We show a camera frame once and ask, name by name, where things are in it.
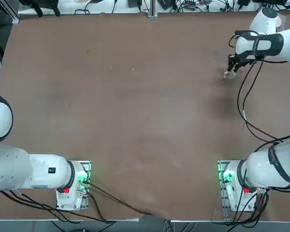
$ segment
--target metal bracket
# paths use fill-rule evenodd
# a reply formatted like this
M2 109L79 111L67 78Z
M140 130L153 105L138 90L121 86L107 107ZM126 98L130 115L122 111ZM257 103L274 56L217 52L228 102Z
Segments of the metal bracket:
M158 18L158 14L156 12L156 0L150 0L148 18Z
M87 173L87 180L86 181L90 182L91 161L89 161L89 160L77 160L77 162L81 163L81 165L84 167L84 170ZM88 197L83 198L82 203L81 203L81 208L87 209L88 203L89 203L89 198Z
M224 171L227 169L228 164L231 162L231 160L223 160L220 159L218 160L217 166L218 166L218 176L219 176L219 182L220 182L220 188L219 188L219 194L217 196L217 202L219 200L219 196L221 196L221 200L222 200L222 208L223 208L223 216L224 216L224 220L225 221L231 221L232 218L229 217L227 210L229 210L230 204L229 204L229 198L228 198L228 193L226 190L226 187L224 185L224 183L222 182L222 175L224 173Z

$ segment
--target black band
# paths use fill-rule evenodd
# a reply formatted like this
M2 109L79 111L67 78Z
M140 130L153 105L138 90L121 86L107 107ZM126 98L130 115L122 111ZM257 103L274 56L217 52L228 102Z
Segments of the black band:
M246 183L245 183L245 180L243 179L242 177L242 165L243 163L246 161L246 159L243 159L240 161L240 163L238 164L237 166L237 179L238 179L238 182L240 183L240 185L242 186L242 188L250 188Z
M74 177L75 177L75 169L74 169L74 166L72 164L71 161L67 160L67 163L70 165L71 167L71 176L70 176L70 179L69 179L69 182L66 184L66 186L62 187L62 188L57 188L57 191L59 193L63 193L64 192L64 189L69 189L72 187L72 184L73 184L73 180L74 180Z
M290 183L290 176L288 176L288 174L285 172L285 170L282 168L278 157L276 155L275 152L275 148L274 146L277 145L278 143L274 143L273 145L271 145L268 149L268 157L269 157L269 162L271 165L274 165L276 171L280 174L280 176L287 181L288 183Z
M247 185L245 183L245 180L244 178L242 177L242 166L243 166L243 163L246 161L246 159L243 159L239 162L238 166L237 166L237 179L238 179L238 182L240 183L241 187L242 188L247 188L249 189L249 192L255 192L257 190L257 188L253 188L249 185Z

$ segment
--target floor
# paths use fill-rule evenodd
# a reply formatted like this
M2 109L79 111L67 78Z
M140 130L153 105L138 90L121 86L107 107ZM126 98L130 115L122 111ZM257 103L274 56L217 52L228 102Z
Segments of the floor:
M161 232L163 227L163 220L156 217L143 217L140 219L140 222L117 222L115 225L104 230L105 232ZM71 232L75 229L88 229L89 232L97 232L105 227L105 224L100 222L86 221L81 222L80 224L69 224L56 222L64 231ZM175 224L175 232L181 232L182 229L186 226L186 223L177 222ZM191 224L188 232L193 228L194 224ZM193 232L206 232L206 231L215 231L215 232L226 232L229 227L223 225L215 225L210 222L199 222ZM11 232L11 231L21 231L21 232L58 232L57 229L50 221L0 221L0 232ZM246 229L244 227L238 227L233 230L233 232L281 232L288 231L290 232L290 223L268 223L260 222L253 229Z
M5 45L8 40L8 36L10 33L11 26L6 26L9 24L9 19L6 18L5 14L0 12L0 45L5 48ZM115 225L106 229L107 232L160 232L163 227L163 219L156 217L143 217L139 222L117 222ZM64 231L72 231L74 229L82 229L87 228L91 232L99 231L105 227L103 223L95 222L95 221L86 221L81 222L80 224L69 224L56 222L58 226L60 226ZM186 226L186 223L176 223L175 231L182 231L182 229ZM216 231L216 232L225 232L228 228L223 225L215 225L210 222L200 222L197 224L194 232L196 231ZM250 231L254 232L265 232L265 231L289 231L290 232L290 223L266 223L260 222L254 229L250 229ZM11 231L22 231L22 232L57 232L59 231L50 221L0 221L0 232L11 232ZM248 231L248 229L243 227L238 227L234 230L236 231Z

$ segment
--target wooden tabletop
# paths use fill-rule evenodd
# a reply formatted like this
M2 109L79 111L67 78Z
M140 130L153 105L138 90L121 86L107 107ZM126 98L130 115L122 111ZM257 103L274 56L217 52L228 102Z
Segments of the wooden tabletop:
M152 20L101 14L21 21L12 28L0 73L0 94L15 117L4 142L30 153L91 160L95 184L159 217L211 220L217 160L247 158L261 144L241 130L236 108L245 73L222 79L233 53L228 41L236 29L247 29L254 15L160 14ZM290 64L264 64L246 116L277 137L290 134ZM26 193L55 205L52 191ZM96 196L108 219L139 216ZM82 213L97 216L93 205ZM53 217L0 196L4 218ZM215 219L223 219L219 207ZM290 221L290 194L271 192L263 219Z

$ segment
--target small object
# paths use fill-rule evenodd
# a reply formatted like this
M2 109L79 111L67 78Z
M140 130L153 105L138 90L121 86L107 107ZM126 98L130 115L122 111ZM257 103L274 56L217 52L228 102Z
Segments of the small object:
M176 5L174 0L158 0L158 2L164 10Z
M237 4L239 4L241 8L243 6L248 6L249 3L250 3L250 0L237 0Z
M244 193L249 193L249 189L248 188L243 188Z
M128 0L129 8L141 7L141 6L142 6L142 0Z
M199 6L202 6L202 5L208 5L212 2L212 0L197 0L196 3L197 5Z
M235 76L236 76L236 73L233 70L228 71L225 69L223 72L223 79L233 79L235 78Z
M271 5L285 5L287 0L252 0L252 2L262 3L262 4L271 4Z
M185 5L190 5L190 6L195 6L196 2L194 0L185 0L184 4Z

